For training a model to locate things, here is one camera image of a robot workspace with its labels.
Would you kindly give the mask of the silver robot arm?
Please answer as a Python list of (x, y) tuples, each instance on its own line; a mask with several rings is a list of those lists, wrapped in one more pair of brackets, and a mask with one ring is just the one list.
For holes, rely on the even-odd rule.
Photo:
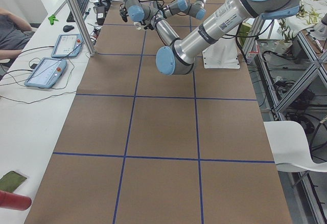
[(206, 1), (207, 0), (195, 0), (191, 3), (188, 0), (174, 0), (171, 3), (164, 5), (164, 3), (160, 3), (159, 0), (155, 0), (153, 6), (159, 9), (165, 18), (183, 13), (197, 20), (202, 20), (206, 14)]
[(157, 69), (166, 75), (185, 75), (195, 69), (195, 58), (200, 52), (215, 44), (221, 37), (247, 18), (283, 18), (299, 11), (299, 0), (226, 0), (212, 15), (204, 20), (185, 39), (181, 39), (167, 22), (179, 12), (203, 19), (207, 0), (189, 4), (177, 0), (166, 7), (154, 8), (140, 0), (123, 0), (126, 12), (134, 22), (154, 29), (165, 44), (156, 54)]

